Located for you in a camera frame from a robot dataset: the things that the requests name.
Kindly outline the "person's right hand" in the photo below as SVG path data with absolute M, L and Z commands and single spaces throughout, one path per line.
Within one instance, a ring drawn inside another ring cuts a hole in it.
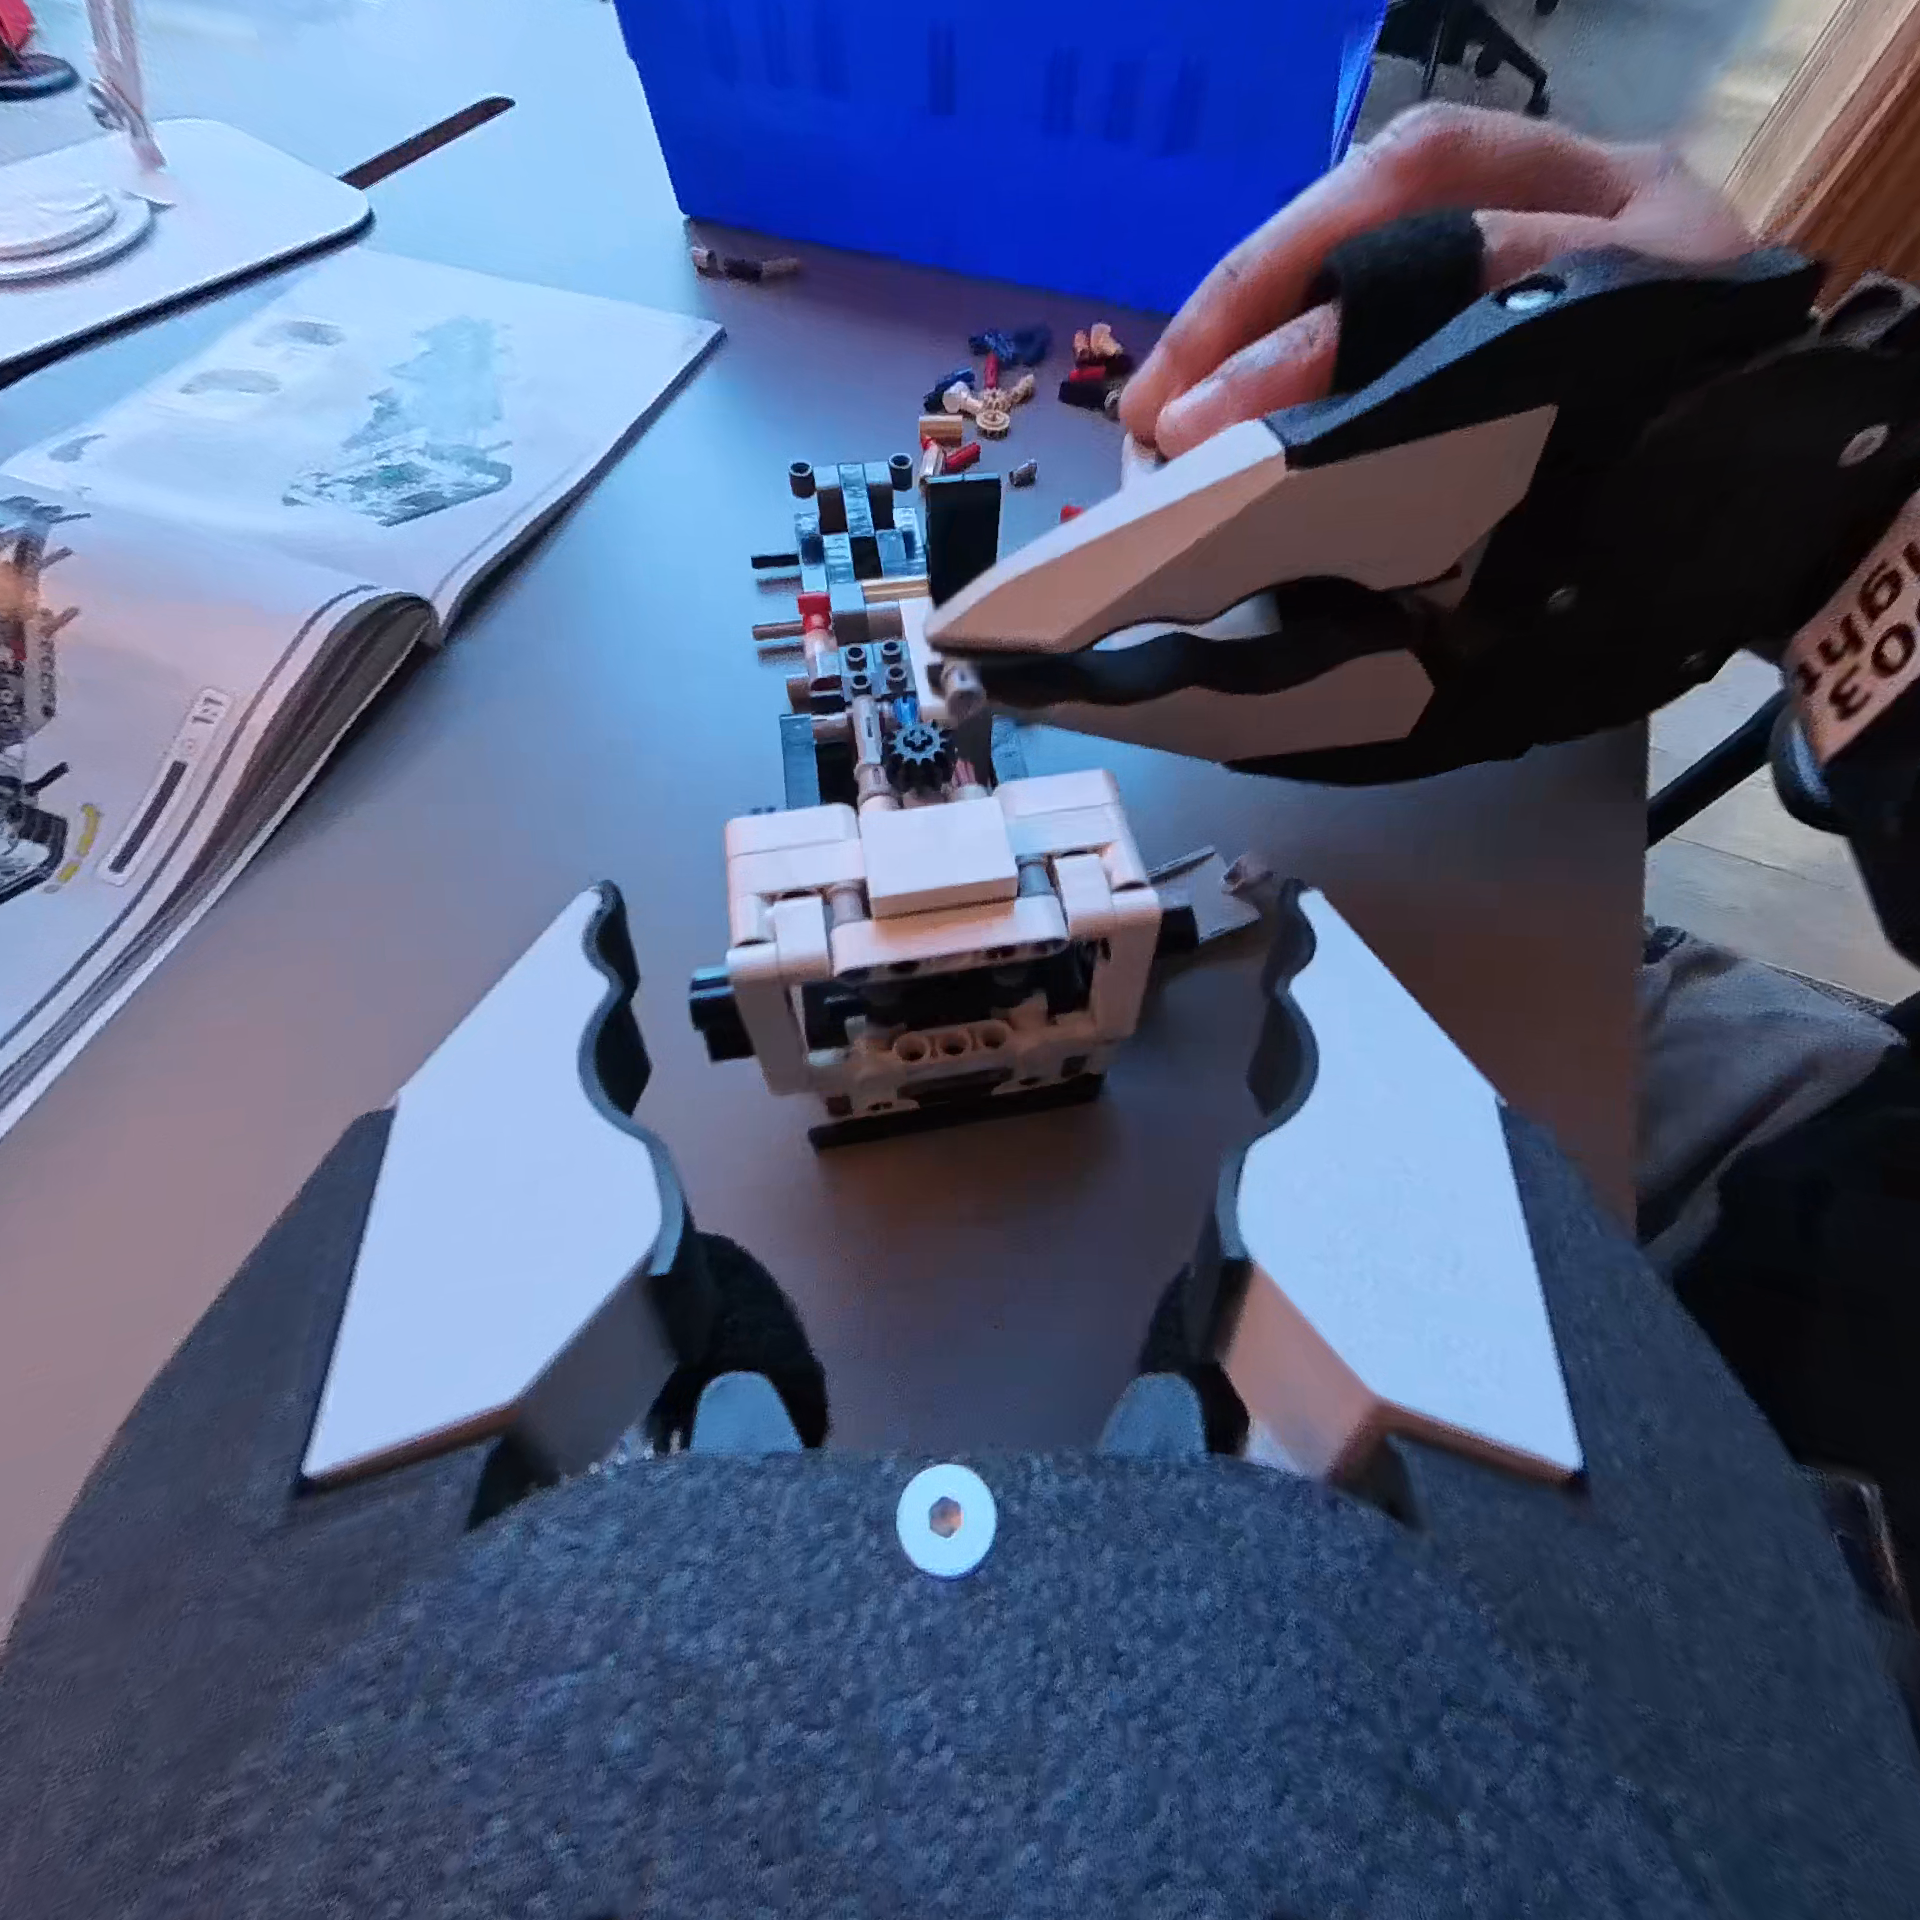
M 1127 435 L 1175 460 L 1226 425 L 1329 396 L 1352 297 L 1327 264 L 1405 223 L 1449 231 L 1449 313 L 1577 251 L 1719 264 L 1757 241 L 1725 193 L 1666 148 L 1422 103 L 1214 266 L 1121 392 Z

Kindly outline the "white rounded board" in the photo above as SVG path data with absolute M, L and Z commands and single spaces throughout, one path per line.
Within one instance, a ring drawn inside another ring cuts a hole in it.
M 368 197 L 335 177 L 217 122 L 160 124 L 175 204 L 153 209 L 148 237 L 77 277 L 1 291 L 5 378 L 37 371 L 118 329 L 206 299 L 368 229 Z M 95 136 L 8 160 L 5 195 L 106 185 L 133 193 L 124 136 Z

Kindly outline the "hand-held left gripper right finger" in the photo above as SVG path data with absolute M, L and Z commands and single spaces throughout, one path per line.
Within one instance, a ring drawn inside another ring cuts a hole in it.
M 1356 1483 L 1408 1439 L 1577 1481 L 1500 1093 L 1326 893 L 1288 880 L 1265 924 L 1258 1128 L 1207 1225 L 1207 1357 L 1254 1453 Z

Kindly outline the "black metal bar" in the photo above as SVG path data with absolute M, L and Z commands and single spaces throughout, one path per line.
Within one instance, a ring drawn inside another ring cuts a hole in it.
M 1774 738 L 1786 714 L 1786 696 L 1774 693 L 1732 735 L 1653 791 L 1646 805 L 1646 849 L 1656 849 L 1743 779 L 1769 769 Z

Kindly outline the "black office chair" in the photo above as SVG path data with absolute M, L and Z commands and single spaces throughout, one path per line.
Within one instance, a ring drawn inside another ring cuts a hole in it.
M 1524 115 L 1544 119 L 1551 108 L 1544 66 L 1484 2 L 1389 2 L 1375 36 L 1378 59 L 1418 71 L 1418 103 L 1436 95 L 1444 66 L 1492 81 L 1510 68 L 1527 85 Z

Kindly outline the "clear acrylic stand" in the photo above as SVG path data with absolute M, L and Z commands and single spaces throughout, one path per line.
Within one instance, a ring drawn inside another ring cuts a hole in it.
M 128 143 L 133 191 L 154 209 L 175 204 L 173 180 L 145 108 L 135 2 L 85 2 L 93 59 L 90 111 L 100 129 Z

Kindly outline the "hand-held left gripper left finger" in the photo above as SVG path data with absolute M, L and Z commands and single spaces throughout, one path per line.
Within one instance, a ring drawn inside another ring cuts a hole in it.
M 586 1473 L 700 1357 L 700 1240 L 634 1120 L 650 1075 L 626 905 L 597 883 L 389 1109 L 302 1480 L 498 1441 Z

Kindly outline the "white and black lego vehicle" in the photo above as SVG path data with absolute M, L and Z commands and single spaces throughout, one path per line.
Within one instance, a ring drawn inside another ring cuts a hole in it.
M 998 556 L 1000 477 L 966 435 L 793 461 L 793 586 L 751 637 L 793 658 L 783 800 L 724 834 L 727 959 L 688 983 L 716 1063 L 809 1097 L 834 1149 L 1090 1101 L 1164 963 L 1258 927 L 1265 874 L 1204 849 L 1152 871 L 1111 772 L 1029 775 L 1017 725 L 926 645 Z

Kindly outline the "pile of small lego pieces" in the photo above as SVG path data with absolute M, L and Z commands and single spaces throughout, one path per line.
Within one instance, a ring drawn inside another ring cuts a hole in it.
M 1105 320 L 1072 329 L 1055 375 L 1046 375 L 1050 355 L 1046 322 L 972 335 L 966 364 L 936 378 L 920 400 L 914 484 L 926 491 L 938 480 L 998 473 L 1009 489 L 1036 489 L 1039 455 L 1009 442 L 1045 393 L 1074 417 L 1118 425 L 1121 392 L 1136 372 L 1136 355 L 1118 329 Z

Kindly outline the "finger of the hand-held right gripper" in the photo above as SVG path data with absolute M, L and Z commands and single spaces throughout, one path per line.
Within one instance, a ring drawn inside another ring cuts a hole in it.
M 966 658 L 1018 723 L 1226 765 L 1402 740 L 1442 624 L 1410 593 L 1256 593 L 1209 619 L 1084 633 L 975 605 Z
M 1297 581 L 1444 579 L 1512 513 L 1554 407 L 1301 467 L 1264 423 L 1095 504 L 927 613 L 941 656 L 1072 656 L 1158 621 L 1209 621 Z

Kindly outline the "white round disc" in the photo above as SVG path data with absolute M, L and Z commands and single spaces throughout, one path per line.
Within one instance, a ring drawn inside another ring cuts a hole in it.
M 153 229 L 153 204 L 95 184 L 1 197 L 1 287 L 39 287 L 90 275 L 136 250 Z

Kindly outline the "blue plastic bin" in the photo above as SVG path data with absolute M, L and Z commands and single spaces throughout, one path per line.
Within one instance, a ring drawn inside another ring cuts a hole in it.
M 680 210 L 1168 313 L 1346 152 L 1381 2 L 617 2 Z

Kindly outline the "open lego instruction booklet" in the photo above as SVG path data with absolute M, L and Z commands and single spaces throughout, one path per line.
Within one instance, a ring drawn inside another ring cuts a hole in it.
M 5 461 L 5 1129 L 721 339 L 352 250 Z

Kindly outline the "wooden cabinet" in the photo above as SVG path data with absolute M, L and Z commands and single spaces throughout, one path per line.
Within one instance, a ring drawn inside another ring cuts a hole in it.
M 1743 144 L 1749 229 L 1822 264 L 1820 303 L 1918 275 L 1918 4 L 1845 2 Z

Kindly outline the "person's grey pants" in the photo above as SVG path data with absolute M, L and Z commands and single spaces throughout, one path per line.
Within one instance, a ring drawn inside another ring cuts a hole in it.
M 1637 1235 L 1676 1273 L 1712 1235 L 1719 1186 L 1909 1055 L 1886 1012 L 1646 919 L 1637 969 Z

